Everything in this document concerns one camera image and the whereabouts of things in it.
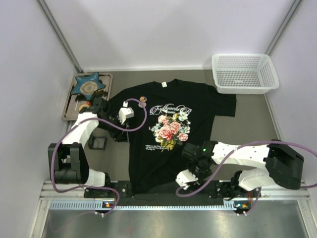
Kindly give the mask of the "white round brooch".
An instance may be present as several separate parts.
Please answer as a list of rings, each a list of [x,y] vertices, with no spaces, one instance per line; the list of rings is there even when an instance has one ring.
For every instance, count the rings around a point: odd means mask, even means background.
[[[145,103],[145,102],[140,102],[140,103],[138,104],[138,106],[139,106],[140,108],[144,108],[144,107],[146,106],[146,103]]]

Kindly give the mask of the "black floral t-shirt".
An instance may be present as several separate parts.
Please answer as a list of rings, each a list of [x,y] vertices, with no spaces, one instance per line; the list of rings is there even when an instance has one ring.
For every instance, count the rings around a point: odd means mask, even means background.
[[[147,97],[140,108],[140,97]],[[149,82],[122,90],[109,103],[115,109],[128,101],[134,110],[129,121],[128,172],[133,193],[143,193],[175,180],[187,168],[185,144],[201,145],[211,137],[216,116],[234,117],[236,95],[215,87],[174,79]]]

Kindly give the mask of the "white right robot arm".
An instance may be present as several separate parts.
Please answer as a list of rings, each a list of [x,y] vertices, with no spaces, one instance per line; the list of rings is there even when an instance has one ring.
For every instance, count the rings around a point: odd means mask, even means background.
[[[176,195],[191,197],[211,183],[223,165],[248,166],[233,177],[233,184],[245,191],[276,184],[286,189],[301,187],[304,157],[295,151],[302,145],[279,140],[255,141],[244,145],[230,145],[205,141],[201,147],[187,143],[182,155],[194,167],[181,171],[176,182]]]

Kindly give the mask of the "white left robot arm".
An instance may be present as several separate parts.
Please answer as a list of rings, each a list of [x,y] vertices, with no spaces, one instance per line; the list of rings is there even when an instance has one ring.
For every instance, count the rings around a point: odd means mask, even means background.
[[[90,169],[84,148],[87,144],[93,144],[96,128],[108,131],[114,140],[125,140],[124,133],[129,131],[129,120],[134,114],[128,101],[121,102],[118,109],[103,98],[82,105],[71,129],[58,143],[48,147],[50,179],[54,190],[61,191],[57,184],[74,184],[77,188],[107,187],[109,175]]]

